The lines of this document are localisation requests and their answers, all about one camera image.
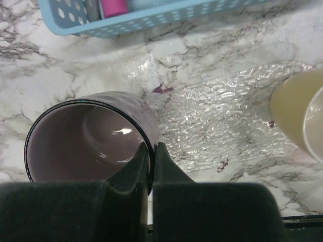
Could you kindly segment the purple mug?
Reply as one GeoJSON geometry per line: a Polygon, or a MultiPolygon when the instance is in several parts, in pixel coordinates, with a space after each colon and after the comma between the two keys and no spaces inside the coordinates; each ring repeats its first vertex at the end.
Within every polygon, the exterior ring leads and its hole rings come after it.
{"type": "Polygon", "coordinates": [[[31,126],[24,162],[31,182],[74,182],[112,177],[148,150],[148,177],[158,144],[155,112],[125,91],[90,94],[56,104],[31,126]]]}

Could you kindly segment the yellow mug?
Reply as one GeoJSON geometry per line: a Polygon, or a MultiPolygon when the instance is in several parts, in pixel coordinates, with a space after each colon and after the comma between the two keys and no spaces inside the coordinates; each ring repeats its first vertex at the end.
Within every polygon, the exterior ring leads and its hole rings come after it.
{"type": "Polygon", "coordinates": [[[296,74],[272,93],[272,120],[300,149],[322,162],[322,69],[296,74]]]}

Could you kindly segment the light blue perforated basket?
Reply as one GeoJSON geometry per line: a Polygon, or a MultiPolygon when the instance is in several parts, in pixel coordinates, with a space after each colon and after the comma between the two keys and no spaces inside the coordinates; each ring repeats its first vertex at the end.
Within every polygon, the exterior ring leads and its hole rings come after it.
{"type": "Polygon", "coordinates": [[[127,1],[128,13],[89,22],[85,1],[39,1],[43,21],[54,34],[110,38],[190,18],[261,4],[261,1],[127,1]]]}

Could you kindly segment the clear textured glass tray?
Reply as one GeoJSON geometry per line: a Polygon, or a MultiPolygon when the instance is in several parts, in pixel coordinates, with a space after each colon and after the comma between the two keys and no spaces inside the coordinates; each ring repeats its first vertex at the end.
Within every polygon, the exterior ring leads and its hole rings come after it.
{"type": "Polygon", "coordinates": [[[273,124],[270,97],[290,77],[313,70],[294,60],[273,62],[144,100],[155,112],[159,140],[185,172],[282,155],[296,149],[273,124]]]}

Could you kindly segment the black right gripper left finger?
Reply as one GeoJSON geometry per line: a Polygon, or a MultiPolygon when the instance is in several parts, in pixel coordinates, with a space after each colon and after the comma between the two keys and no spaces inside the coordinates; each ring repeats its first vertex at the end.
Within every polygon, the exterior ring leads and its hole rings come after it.
{"type": "Polygon", "coordinates": [[[146,241],[148,149],[107,180],[1,184],[1,241],[146,241]]]}

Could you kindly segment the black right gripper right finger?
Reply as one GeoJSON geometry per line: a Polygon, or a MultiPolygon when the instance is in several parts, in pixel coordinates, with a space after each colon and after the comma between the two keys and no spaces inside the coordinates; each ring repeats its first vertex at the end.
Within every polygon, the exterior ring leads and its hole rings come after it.
{"type": "Polygon", "coordinates": [[[196,183],[156,148],[155,241],[286,241],[272,193],[257,183],[196,183]]]}

